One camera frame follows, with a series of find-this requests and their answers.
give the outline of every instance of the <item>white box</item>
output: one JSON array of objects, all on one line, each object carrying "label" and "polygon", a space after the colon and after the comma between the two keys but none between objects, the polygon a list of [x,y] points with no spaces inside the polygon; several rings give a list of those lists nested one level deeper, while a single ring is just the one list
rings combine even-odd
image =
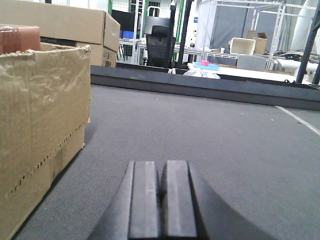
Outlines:
[{"label": "white box", "polygon": [[233,37],[229,44],[231,54],[253,55],[255,51],[256,40]]}]

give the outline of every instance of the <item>pink object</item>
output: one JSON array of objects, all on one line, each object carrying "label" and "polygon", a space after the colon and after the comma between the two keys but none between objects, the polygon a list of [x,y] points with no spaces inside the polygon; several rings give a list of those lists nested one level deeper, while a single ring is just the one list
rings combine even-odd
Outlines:
[{"label": "pink object", "polygon": [[208,67],[209,66],[209,61],[201,60],[200,64],[201,64],[201,66]]}]

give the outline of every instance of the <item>white plastic bag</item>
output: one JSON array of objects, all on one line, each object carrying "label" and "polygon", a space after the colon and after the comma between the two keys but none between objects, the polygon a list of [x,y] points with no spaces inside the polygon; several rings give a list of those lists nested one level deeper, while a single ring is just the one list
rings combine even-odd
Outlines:
[{"label": "white plastic bag", "polygon": [[183,75],[185,76],[192,76],[192,77],[202,77],[202,78],[209,78],[209,79],[220,79],[220,76],[213,72],[206,72],[203,71],[201,68],[195,68],[185,72]]}]

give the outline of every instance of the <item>white pillar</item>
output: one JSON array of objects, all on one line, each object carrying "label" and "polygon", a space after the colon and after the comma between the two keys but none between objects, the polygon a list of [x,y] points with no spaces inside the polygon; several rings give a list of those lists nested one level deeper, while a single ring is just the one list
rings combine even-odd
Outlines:
[{"label": "white pillar", "polygon": [[[317,7],[318,0],[306,0],[304,6],[306,7]],[[300,16],[313,17],[315,10],[302,8],[299,12]],[[310,32],[311,19],[306,17],[298,17],[296,20],[291,49],[300,50],[305,49],[308,35]]]}]

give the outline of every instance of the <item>brown cardboard box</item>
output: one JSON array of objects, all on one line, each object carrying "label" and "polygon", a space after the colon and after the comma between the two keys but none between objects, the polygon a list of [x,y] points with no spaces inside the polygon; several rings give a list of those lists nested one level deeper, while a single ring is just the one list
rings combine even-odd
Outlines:
[{"label": "brown cardboard box", "polygon": [[255,36],[256,36],[256,31],[255,30],[249,30],[247,35],[246,35],[246,38],[247,39],[254,39]]},{"label": "brown cardboard box", "polygon": [[267,39],[260,37],[254,37],[253,39],[255,40],[254,52],[256,54],[264,54],[267,45]]},{"label": "brown cardboard box", "polygon": [[0,55],[0,239],[8,240],[84,146],[90,53],[41,44]]},{"label": "brown cardboard box", "polygon": [[255,40],[255,53],[264,54],[268,40],[267,34],[265,32],[258,32],[258,37],[254,37],[253,39]]},{"label": "brown cardboard box", "polygon": [[249,30],[246,35],[246,38],[254,39],[255,40],[254,53],[263,55],[265,53],[265,49],[268,41],[267,34],[265,32],[258,32],[257,33],[258,37],[255,37],[255,35],[256,35],[255,30]]},{"label": "brown cardboard box", "polygon": [[42,37],[103,44],[105,19],[106,13],[102,10],[20,0],[0,1],[0,23],[39,26]]},{"label": "brown cardboard box", "polygon": [[[77,47],[84,47],[88,45],[87,42],[77,42]],[[117,63],[117,53],[109,48],[99,45],[90,44],[91,47],[91,57],[90,64],[102,67],[115,68]]]},{"label": "brown cardboard box", "polygon": [[120,24],[106,13],[103,45],[116,53],[119,49],[119,33]]}]

